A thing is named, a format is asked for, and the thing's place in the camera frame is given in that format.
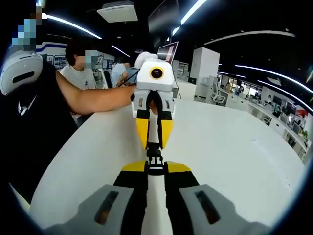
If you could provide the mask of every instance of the black shirt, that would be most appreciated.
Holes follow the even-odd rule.
[[[30,202],[46,168],[77,125],[57,84],[55,68],[46,61],[35,83],[0,96],[3,172]],[[31,101],[21,116],[18,106],[28,107]]]

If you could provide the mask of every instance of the camera lens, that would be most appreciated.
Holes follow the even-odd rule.
[[[163,76],[163,72],[160,69],[153,69],[151,71],[151,77],[154,79],[160,79]]]

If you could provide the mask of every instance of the black ceiling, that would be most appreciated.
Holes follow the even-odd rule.
[[[178,0],[181,18],[197,0]],[[133,0],[138,22],[107,23],[97,12],[108,0],[72,1],[47,0],[44,12],[80,25],[102,38],[97,42],[100,51],[122,55],[111,45],[132,57],[136,49],[150,50],[148,16],[163,0]],[[235,64],[258,67],[289,76],[313,90],[313,78],[306,83],[313,70],[313,49],[310,45],[312,28],[308,2],[284,0],[207,0],[173,37],[179,41],[176,59],[191,64],[193,50],[206,47],[220,53],[220,71],[246,76],[257,83],[277,76],[256,70],[235,67]],[[292,33],[295,37],[255,34],[225,39],[208,45],[204,43],[228,35],[258,30]],[[45,25],[45,41],[67,42],[66,38],[90,36],[78,29],[55,21]],[[280,78],[283,89],[296,95],[310,106],[312,94],[294,83]]]

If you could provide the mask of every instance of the light blue shirt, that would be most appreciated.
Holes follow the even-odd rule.
[[[118,81],[121,79],[122,74],[124,72],[127,72],[126,67],[124,64],[116,64],[114,68],[111,71],[111,81],[112,81],[112,86],[116,87],[116,84]]]

